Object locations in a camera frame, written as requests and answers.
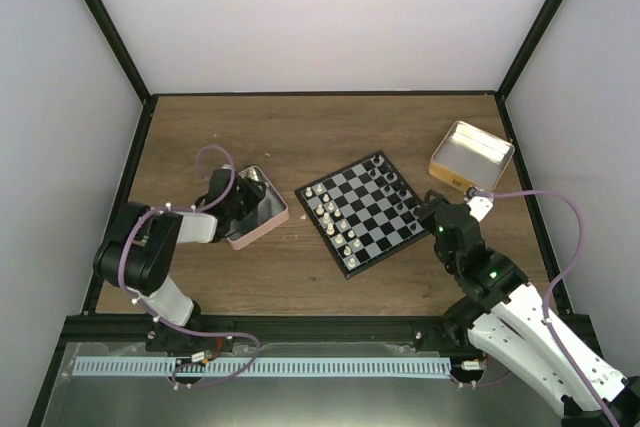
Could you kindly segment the pink metal tin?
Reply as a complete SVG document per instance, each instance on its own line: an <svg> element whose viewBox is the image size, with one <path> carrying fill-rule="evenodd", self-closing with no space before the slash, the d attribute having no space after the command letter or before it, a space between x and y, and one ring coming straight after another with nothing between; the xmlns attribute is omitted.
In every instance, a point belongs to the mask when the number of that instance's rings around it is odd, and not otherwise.
<svg viewBox="0 0 640 427"><path fill-rule="evenodd" d="M231 222L231 233L226 240L236 251L247 247L289 219L288 205L257 165L242 170L239 176L264 183L265 196L247 217Z"/></svg>

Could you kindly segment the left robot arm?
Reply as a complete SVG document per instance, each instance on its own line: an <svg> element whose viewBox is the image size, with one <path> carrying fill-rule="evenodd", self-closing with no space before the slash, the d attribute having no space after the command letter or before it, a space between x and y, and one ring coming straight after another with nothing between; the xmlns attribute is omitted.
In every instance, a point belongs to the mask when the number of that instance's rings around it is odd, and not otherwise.
<svg viewBox="0 0 640 427"><path fill-rule="evenodd" d="M94 272L113 286L125 285L133 302L143 302L157 319L171 323L168 335L178 348L194 350L203 342L205 328L194 319L195 302L170 278L175 248L236 234L257 215L267 187L256 174L223 167L213 171L208 191L187 212L165 206L153 213L145 204L128 202L94 257Z"/></svg>

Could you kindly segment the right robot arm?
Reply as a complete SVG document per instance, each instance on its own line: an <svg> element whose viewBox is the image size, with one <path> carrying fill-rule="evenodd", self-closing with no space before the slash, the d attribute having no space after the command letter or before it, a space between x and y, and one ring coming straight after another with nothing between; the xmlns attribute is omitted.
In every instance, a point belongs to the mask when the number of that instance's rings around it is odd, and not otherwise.
<svg viewBox="0 0 640 427"><path fill-rule="evenodd" d="M524 272L488 247L480 222L494 195L470 189L452 203L430 190L417 210L434 252L464 293L446 314L444 336L473 346L532 388L564 426L636 426L639 379L590 348L550 307Z"/></svg>

